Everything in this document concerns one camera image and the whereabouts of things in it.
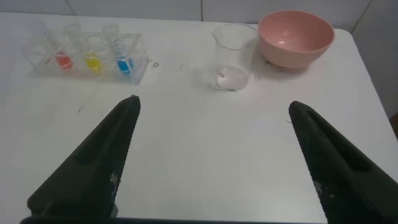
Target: red liquid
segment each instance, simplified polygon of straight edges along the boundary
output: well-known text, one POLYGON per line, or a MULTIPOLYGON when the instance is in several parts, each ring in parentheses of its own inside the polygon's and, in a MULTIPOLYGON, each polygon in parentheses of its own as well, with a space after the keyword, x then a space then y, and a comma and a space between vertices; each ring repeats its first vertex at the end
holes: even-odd
POLYGON ((58 52, 58 54, 55 56, 56 61, 58 64, 62 67, 62 69, 71 69, 73 62, 70 59, 69 56, 67 56, 63 52, 58 52))

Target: pink bowl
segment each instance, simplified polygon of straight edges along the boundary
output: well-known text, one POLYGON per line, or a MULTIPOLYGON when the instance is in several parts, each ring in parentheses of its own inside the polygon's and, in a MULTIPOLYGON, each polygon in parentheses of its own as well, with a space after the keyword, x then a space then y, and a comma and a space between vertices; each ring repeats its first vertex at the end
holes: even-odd
POLYGON ((318 16, 283 10, 259 23, 261 52, 274 65, 303 68, 321 57, 335 38, 332 26, 318 16))

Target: bowl rim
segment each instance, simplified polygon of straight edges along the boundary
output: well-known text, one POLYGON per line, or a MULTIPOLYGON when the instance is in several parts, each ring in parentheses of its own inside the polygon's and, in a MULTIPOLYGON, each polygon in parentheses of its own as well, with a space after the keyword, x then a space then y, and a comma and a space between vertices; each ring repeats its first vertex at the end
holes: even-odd
POLYGON ((312 14, 312 13, 309 13, 309 12, 304 12, 304 11, 300 11, 300 10, 291 10, 291 9, 278 10, 278 11, 275 11, 275 12, 272 12, 272 13, 267 14, 266 16, 264 16, 263 18, 260 19, 260 21, 259 21, 259 23, 258 23, 258 29, 257 29, 257 31, 258 31, 258 33, 259 33, 259 36, 260 36, 263 40, 265 40, 268 44, 272 45, 273 47, 276 47, 276 48, 282 49, 282 50, 286 50, 286 51, 288 51, 288 52, 300 53, 300 54, 310 54, 310 53, 314 53, 314 52, 319 52, 319 51, 325 50, 325 49, 327 49, 328 47, 330 47, 330 45, 331 45, 331 44, 333 43, 333 41, 335 40, 335 36, 336 36, 335 30, 334 30, 333 26, 332 26, 328 21, 326 21, 326 20, 322 19, 321 17, 316 16, 316 15, 314 15, 314 14, 312 14), (281 47, 279 47, 279 46, 276 46, 275 44, 270 43, 269 41, 267 41, 267 39, 266 39, 265 37, 263 37, 263 36, 261 35, 261 32, 260 32, 260 24, 261 24, 261 22, 262 22, 267 16, 270 16, 270 15, 273 15, 273 14, 277 14, 277 13, 280 13, 280 12, 300 12, 300 13, 304 13, 304 14, 308 14, 308 15, 314 16, 314 17, 320 19, 321 21, 326 22, 326 24, 329 26, 329 28, 331 29, 331 31, 333 31, 333 37, 331 38, 330 43, 329 43, 328 45, 326 45, 326 46, 320 48, 320 49, 311 50, 311 51, 304 51, 304 52, 302 52, 302 51, 296 51, 296 50, 283 49, 283 48, 281 48, 281 47))

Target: test tube with blue liquid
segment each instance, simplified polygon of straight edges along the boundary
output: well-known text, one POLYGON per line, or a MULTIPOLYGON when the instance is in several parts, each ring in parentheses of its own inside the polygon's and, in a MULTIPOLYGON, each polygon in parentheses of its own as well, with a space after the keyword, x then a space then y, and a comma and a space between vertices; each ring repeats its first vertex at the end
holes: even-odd
POLYGON ((123 36, 119 31, 117 24, 110 24, 102 27, 102 33, 111 49, 116 64, 123 75, 130 75, 134 64, 129 55, 127 55, 126 46, 124 46, 123 36))

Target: table surface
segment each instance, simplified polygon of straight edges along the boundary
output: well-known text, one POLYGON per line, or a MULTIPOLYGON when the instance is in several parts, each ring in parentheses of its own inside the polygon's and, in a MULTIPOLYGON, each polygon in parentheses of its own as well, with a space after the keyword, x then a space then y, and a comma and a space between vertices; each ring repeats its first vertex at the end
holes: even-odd
POLYGON ((219 23, 0 13, 0 219, 30 215, 29 196, 122 99, 141 99, 116 196, 119 217, 326 223, 288 107, 310 105, 395 181, 398 142, 352 36, 307 70, 278 72, 258 55, 247 87, 212 88, 219 23), (26 24, 85 31, 117 22, 141 32, 141 85, 32 76, 26 24))

